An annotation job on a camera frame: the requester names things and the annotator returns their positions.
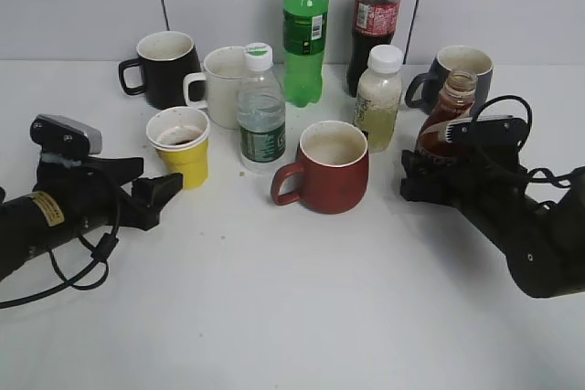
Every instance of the green label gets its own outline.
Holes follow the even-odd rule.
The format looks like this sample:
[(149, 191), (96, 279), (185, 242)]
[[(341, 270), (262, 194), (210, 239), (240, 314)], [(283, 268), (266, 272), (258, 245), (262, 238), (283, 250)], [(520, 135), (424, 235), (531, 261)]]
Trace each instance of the green label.
[(271, 132), (251, 132), (239, 127), (241, 151), (248, 160), (256, 163), (270, 163), (284, 154), (284, 124)]
[(315, 55), (325, 50), (327, 13), (315, 17), (284, 11), (284, 48), (295, 55)]

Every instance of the black cable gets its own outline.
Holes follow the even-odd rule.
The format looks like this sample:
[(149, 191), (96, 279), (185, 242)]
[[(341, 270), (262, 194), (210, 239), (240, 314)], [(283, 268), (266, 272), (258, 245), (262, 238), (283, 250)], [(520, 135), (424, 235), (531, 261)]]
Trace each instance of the black cable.
[[(533, 121), (532, 109), (530, 108), (530, 105), (528, 104), (528, 102), (526, 100), (524, 100), (523, 98), (520, 98), (519, 96), (515, 96), (515, 95), (505, 95), (505, 96), (500, 96), (499, 98), (495, 98), (493, 100), (486, 102), (479, 109), (479, 111), (477, 113), (475, 113), (475, 115), (472, 117), (471, 127), (470, 127), (472, 141), (473, 141), (473, 147), (484, 158), (484, 160), (486, 160), (490, 165), (492, 165), (494, 168), (496, 168), (500, 173), (504, 174), (506, 177), (508, 177), (512, 180), (516, 180), (518, 183), (525, 184), (525, 185), (528, 185), (528, 184), (552, 184), (555, 187), (558, 187), (561, 189), (566, 189), (566, 188), (570, 187), (570, 183), (569, 183), (569, 185), (566, 185), (566, 184), (563, 184), (563, 182), (570, 182), (570, 180), (573, 179), (574, 177), (576, 177), (577, 175), (585, 174), (585, 168), (581, 168), (578, 171), (573, 171), (570, 174), (563, 174), (563, 175), (559, 175), (559, 176), (554, 175), (553, 172), (551, 170), (549, 170), (548, 168), (537, 168), (537, 169), (529, 172), (528, 175), (522, 175), (522, 174), (518, 174), (518, 173), (513, 173), (512, 171), (505, 169), (502, 165), (500, 165), (499, 163), (492, 160), (492, 158), (490, 158), (487, 155), (487, 153), (484, 150), (484, 147), (479, 142), (479, 138), (477, 135), (477, 121), (478, 121), (479, 117), (481, 116), (481, 114), (486, 109), (488, 109), (489, 107), (497, 104), (498, 102), (502, 102), (504, 100), (514, 100), (514, 101), (520, 102), (524, 106), (524, 108), (526, 109), (526, 117), (527, 117), (526, 124), (528, 126), (528, 131), (526, 133), (526, 137), (518, 144), (518, 148), (517, 148), (518, 152), (520, 152), (520, 150), (522, 150), (522, 148), (526, 144), (526, 142), (528, 140), (528, 135), (530, 134), (530, 131), (532, 130), (532, 121)], [(544, 174), (545, 177), (535, 177), (534, 174), (538, 174), (538, 173)]]
[(83, 269), (82, 271), (77, 273), (75, 276), (73, 276), (67, 282), (63, 282), (56, 287), (49, 288), (48, 290), (38, 292), (37, 294), (33, 294), (32, 296), (23, 297), (22, 299), (2, 301), (2, 302), (0, 302), (0, 310), (5, 310), (6, 308), (14, 308), (16, 306), (26, 305), (26, 304), (31, 303), (33, 301), (42, 300), (42, 299), (47, 298), (48, 296), (52, 296), (53, 294), (57, 294), (58, 292), (62, 292), (63, 290), (66, 290), (74, 283), (79, 282), (81, 279), (85, 278), (88, 274), (90, 274), (93, 271), (93, 269), (95, 269), (98, 266), (99, 263), (100, 263), (99, 261), (94, 259), (92, 262), (90, 262), (90, 264), (85, 269)]
[[(108, 184), (108, 186), (112, 190), (113, 208), (114, 208), (114, 218), (113, 218), (113, 222), (112, 222), (112, 231), (110, 234), (104, 234), (104, 236), (102, 237), (102, 239), (100, 241), (100, 242), (102, 242), (105, 238), (107, 238), (107, 240), (109, 242), (113, 242), (113, 244), (111, 245), (111, 248), (110, 248), (110, 252), (109, 252), (109, 253), (111, 253), (111, 251), (115, 248), (116, 243), (117, 243), (116, 237), (118, 235), (118, 231), (120, 230), (120, 217), (121, 217), (121, 211), (122, 211), (120, 197), (118, 196), (118, 185), (101, 169), (97, 169), (97, 168), (93, 168), (93, 167), (89, 167), (89, 166), (84, 166), (84, 168), (88, 169), (91, 173), (99, 174), (106, 181), (106, 183)], [(99, 255), (95, 254), (95, 251), (98, 249), (98, 247), (100, 245), (98, 245), (97, 247), (94, 247), (81, 233), (78, 233), (77, 238), (85, 248), (92, 250), (93, 260), (90, 262), (90, 264), (85, 269), (80, 271), (78, 274), (76, 274), (72, 278), (67, 279), (65, 277), (65, 275), (63, 275), (63, 272), (61, 271), (61, 269), (59, 268), (59, 264), (57, 263), (57, 260), (55, 259), (55, 255), (54, 255), (52, 249), (48, 248), (48, 254), (51, 258), (51, 265), (53, 266), (53, 269), (55, 270), (55, 272), (59, 276), (59, 278), (63, 281), (63, 283), (61, 283), (60, 285), (57, 285), (56, 287), (49, 288), (48, 290), (38, 292), (37, 294), (32, 294), (30, 296), (26, 296), (26, 297), (23, 297), (21, 299), (1, 301), (0, 302), (0, 310), (5, 310), (7, 308), (14, 308), (17, 306), (26, 305), (26, 304), (31, 303), (33, 301), (43, 300), (49, 296), (57, 294), (58, 292), (62, 292), (63, 290), (66, 290), (69, 287), (75, 288), (76, 290), (93, 290), (95, 288), (100, 287), (100, 285), (102, 285), (106, 281), (106, 279), (108, 278), (108, 275), (110, 273), (108, 261), (107, 260), (100, 260), (98, 258)], [(94, 282), (91, 285), (76, 285), (77, 282), (79, 282), (80, 280), (85, 278), (88, 274), (90, 274), (101, 263), (104, 264), (105, 270), (104, 270), (104, 273), (99, 280), (97, 280), (96, 282)]]
[[(120, 197), (118, 196), (118, 185), (106, 174), (104, 173), (102, 170), (98, 169), (98, 168), (93, 168), (93, 167), (87, 167), (88, 170), (90, 170), (92, 173), (97, 173), (99, 174), (108, 184), (108, 186), (110, 187), (110, 189), (112, 190), (112, 195), (113, 195), (113, 208), (114, 208), (114, 219), (113, 219), (113, 224), (112, 224), (112, 231), (110, 232), (110, 235), (114, 238), (116, 238), (116, 236), (118, 235), (118, 231), (120, 230)], [(92, 253), (96, 250), (96, 247), (94, 247), (90, 241), (88, 241), (79, 231), (77, 233), (77, 238), (78, 240), (81, 242), (81, 244), (88, 249), (89, 251), (91, 251)], [(51, 259), (51, 265), (53, 266), (53, 270), (55, 271), (55, 274), (57, 274), (57, 276), (63, 281), (66, 282), (68, 279), (65, 277), (65, 275), (63, 274), (63, 271), (61, 270), (58, 262), (57, 262), (57, 258), (55, 258), (55, 253), (53, 252), (52, 248), (48, 248), (48, 255)], [(100, 287), (101, 285), (104, 284), (104, 282), (108, 279), (108, 276), (110, 274), (110, 265), (108, 264), (108, 261), (105, 260), (102, 262), (104, 265), (104, 271), (103, 274), (101, 275), (101, 277), (94, 283), (90, 284), (90, 285), (71, 285), (71, 287), (74, 290), (78, 290), (78, 291), (89, 291), (89, 290), (95, 290), (96, 288)]]

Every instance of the mug handle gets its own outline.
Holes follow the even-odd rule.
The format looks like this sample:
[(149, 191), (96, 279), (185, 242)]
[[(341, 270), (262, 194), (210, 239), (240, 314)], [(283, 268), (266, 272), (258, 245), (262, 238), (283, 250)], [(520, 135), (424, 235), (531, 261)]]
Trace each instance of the mug handle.
[(124, 77), (124, 71), (129, 68), (139, 68), (143, 65), (143, 62), (139, 58), (135, 59), (127, 59), (118, 65), (118, 78), (120, 79), (120, 84), (122, 85), (122, 89), (127, 95), (134, 96), (140, 95), (141, 93), (146, 92), (146, 86), (143, 84), (142, 86), (138, 87), (128, 87), (126, 84), (126, 78)]
[(414, 98), (414, 94), (423, 82), (436, 81), (437, 79), (439, 79), (439, 77), (434, 72), (421, 73), (420, 75), (417, 75), (410, 83), (409, 89), (406, 90), (406, 95), (404, 95), (404, 102), (406, 105), (411, 109), (419, 109), (422, 106), (423, 100), (412, 100), (412, 98)]
[(189, 99), (189, 86), (191, 85), (191, 83), (205, 80), (207, 80), (207, 77), (203, 72), (189, 73), (185, 77), (185, 79), (183, 79), (183, 96), (185, 97), (185, 105), (187, 107), (190, 106), (200, 110), (207, 108), (207, 97), (204, 97), (202, 100), (199, 100), (197, 102), (192, 102)]
[(292, 203), (296, 203), (301, 199), (301, 195), (297, 191), (290, 192), (289, 194), (280, 195), (281, 188), (284, 182), (294, 175), (303, 175), (304, 168), (300, 163), (287, 164), (283, 168), (279, 169), (272, 179), (271, 197), (272, 201), (278, 206), (286, 206)]

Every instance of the green soda bottle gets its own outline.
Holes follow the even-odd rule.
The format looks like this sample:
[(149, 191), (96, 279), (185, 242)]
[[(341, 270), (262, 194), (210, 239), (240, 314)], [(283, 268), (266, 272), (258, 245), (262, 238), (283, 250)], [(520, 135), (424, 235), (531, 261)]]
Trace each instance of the green soda bottle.
[(318, 102), (329, 0), (284, 0), (284, 94), (297, 107)]

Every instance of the white mug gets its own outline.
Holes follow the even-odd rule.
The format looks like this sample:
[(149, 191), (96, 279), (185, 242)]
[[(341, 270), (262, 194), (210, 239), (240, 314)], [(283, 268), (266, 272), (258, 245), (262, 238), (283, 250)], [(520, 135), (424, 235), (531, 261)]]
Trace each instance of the white mug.
[(211, 52), (203, 60), (205, 73), (191, 73), (183, 81), (185, 101), (189, 102), (189, 84), (207, 82), (205, 100), (191, 102), (191, 106), (207, 106), (209, 117), (223, 128), (236, 130), (238, 125), (237, 97), (241, 77), (246, 70), (244, 47), (222, 47)]

